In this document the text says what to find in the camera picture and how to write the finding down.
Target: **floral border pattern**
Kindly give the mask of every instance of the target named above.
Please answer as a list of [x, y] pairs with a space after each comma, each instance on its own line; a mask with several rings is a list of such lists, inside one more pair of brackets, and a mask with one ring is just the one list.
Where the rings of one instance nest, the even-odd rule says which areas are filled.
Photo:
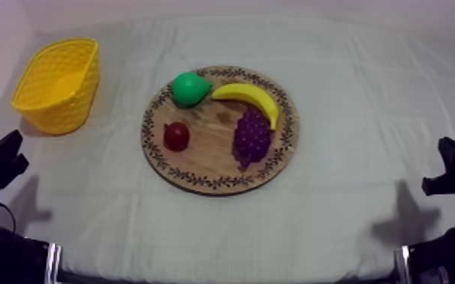
[[242, 77], [246, 81], [250, 81], [252, 84], [259, 87], [263, 87], [270, 90], [277, 97], [277, 104], [281, 108], [283, 114], [283, 130], [281, 136], [278, 138], [281, 141], [281, 146], [274, 149], [274, 152], [266, 160], [263, 169], [258, 170], [255, 176], [252, 175], [241, 175], [239, 177], [219, 177], [219, 178], [208, 178], [207, 176], [197, 176], [193, 172], [182, 171], [179, 168], [173, 168], [161, 153], [158, 145], [153, 142], [155, 123], [153, 121], [154, 112], [158, 110], [167, 100], [172, 97], [172, 86], [171, 83], [167, 84], [164, 91], [161, 91], [160, 95], [156, 100], [150, 103], [150, 107], [144, 114], [143, 125], [141, 126], [142, 136], [142, 147], [147, 151], [147, 156], [155, 161], [154, 166], [160, 170], [167, 170], [167, 174], [175, 179], [186, 181], [188, 184], [193, 186], [207, 186], [212, 190], [217, 190], [221, 187], [236, 187], [236, 186], [249, 186], [255, 182], [255, 179], [264, 180], [271, 174], [279, 163], [283, 161], [285, 152], [290, 151], [292, 146], [293, 136], [293, 125], [296, 123], [293, 118], [293, 108], [289, 104], [286, 93], [278, 88], [272, 82], [261, 78], [260, 76], [251, 73], [248, 70], [239, 67], [206, 67], [194, 71], [197, 75], [204, 77], [206, 75], [224, 77], [224, 78], [235, 78]]

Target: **plastic fruit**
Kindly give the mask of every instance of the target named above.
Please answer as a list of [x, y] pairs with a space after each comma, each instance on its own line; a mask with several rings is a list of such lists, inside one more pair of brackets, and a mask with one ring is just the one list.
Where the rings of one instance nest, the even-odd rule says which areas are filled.
[[164, 145], [171, 151], [185, 150], [189, 145], [190, 134], [187, 126], [181, 122], [164, 125]]
[[266, 156], [271, 144], [268, 120], [255, 107], [249, 107], [238, 120], [234, 132], [234, 154], [242, 169], [251, 162], [259, 162]]
[[270, 129], [277, 128], [279, 108], [263, 89], [251, 84], [227, 84], [212, 93], [215, 100], [241, 100], [260, 109], [270, 119]]
[[193, 107], [209, 93], [212, 85], [196, 73], [182, 73], [173, 81], [173, 101], [182, 107]]

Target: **green fruit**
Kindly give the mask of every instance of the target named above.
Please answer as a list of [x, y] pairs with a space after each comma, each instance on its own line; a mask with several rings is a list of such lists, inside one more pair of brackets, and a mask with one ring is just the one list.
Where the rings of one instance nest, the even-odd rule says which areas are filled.
[[182, 73], [173, 81], [173, 101], [183, 107], [193, 107], [208, 94], [212, 86], [211, 82], [196, 73]]

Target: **red tomato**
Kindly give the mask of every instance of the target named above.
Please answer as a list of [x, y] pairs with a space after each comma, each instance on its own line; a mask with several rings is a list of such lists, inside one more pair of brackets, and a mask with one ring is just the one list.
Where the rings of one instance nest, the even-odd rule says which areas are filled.
[[189, 145], [190, 134], [187, 126], [181, 122], [164, 125], [164, 144], [171, 151], [185, 150]]

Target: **cable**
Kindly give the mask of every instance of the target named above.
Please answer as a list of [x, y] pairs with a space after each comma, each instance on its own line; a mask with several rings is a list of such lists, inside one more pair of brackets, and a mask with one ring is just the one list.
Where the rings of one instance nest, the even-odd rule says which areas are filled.
[[16, 218], [12, 214], [9, 207], [7, 207], [4, 203], [0, 202], [0, 207], [4, 208], [5, 210], [7, 210], [7, 212], [9, 212], [9, 215], [11, 216], [11, 219], [12, 219], [12, 233], [16, 233]]

